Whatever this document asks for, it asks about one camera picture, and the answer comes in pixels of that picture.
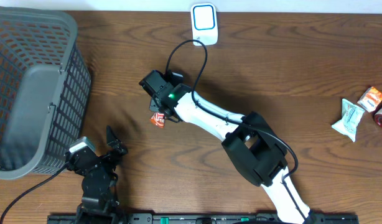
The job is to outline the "red Top snack bag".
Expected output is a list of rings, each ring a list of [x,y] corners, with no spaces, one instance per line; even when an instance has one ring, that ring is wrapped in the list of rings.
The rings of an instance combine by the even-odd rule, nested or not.
[[[164,125],[165,125],[165,116],[163,113],[160,113],[160,112],[155,112],[151,118],[150,118],[150,122],[157,126],[158,128],[164,128]]]

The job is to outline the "teal wet wipes pack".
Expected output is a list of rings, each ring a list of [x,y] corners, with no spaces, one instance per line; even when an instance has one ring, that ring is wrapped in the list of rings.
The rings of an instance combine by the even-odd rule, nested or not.
[[[342,117],[331,127],[342,135],[348,136],[353,142],[356,141],[357,127],[364,115],[365,110],[347,99],[342,99]]]

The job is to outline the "small orange snack packet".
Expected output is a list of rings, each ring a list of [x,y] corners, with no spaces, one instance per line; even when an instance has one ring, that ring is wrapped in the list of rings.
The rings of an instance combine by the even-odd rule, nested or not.
[[[367,112],[373,112],[382,102],[382,92],[371,86],[367,89],[357,103]]]

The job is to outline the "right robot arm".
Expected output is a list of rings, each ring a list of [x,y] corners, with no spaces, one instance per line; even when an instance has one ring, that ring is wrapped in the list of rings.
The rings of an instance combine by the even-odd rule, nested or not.
[[[167,78],[153,70],[139,85],[150,95],[152,109],[171,121],[194,124],[218,138],[236,170],[251,184],[262,187],[285,223],[311,222],[311,210],[296,188],[286,155],[294,151],[255,112],[232,113],[203,99],[182,76]]]

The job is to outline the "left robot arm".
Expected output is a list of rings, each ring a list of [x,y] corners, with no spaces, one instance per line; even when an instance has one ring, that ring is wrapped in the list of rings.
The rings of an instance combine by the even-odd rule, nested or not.
[[[77,208],[75,223],[127,223],[128,216],[118,208],[116,167],[128,153],[110,126],[106,141],[111,150],[102,156],[86,137],[76,140],[65,154],[67,169],[83,177],[82,202]]]

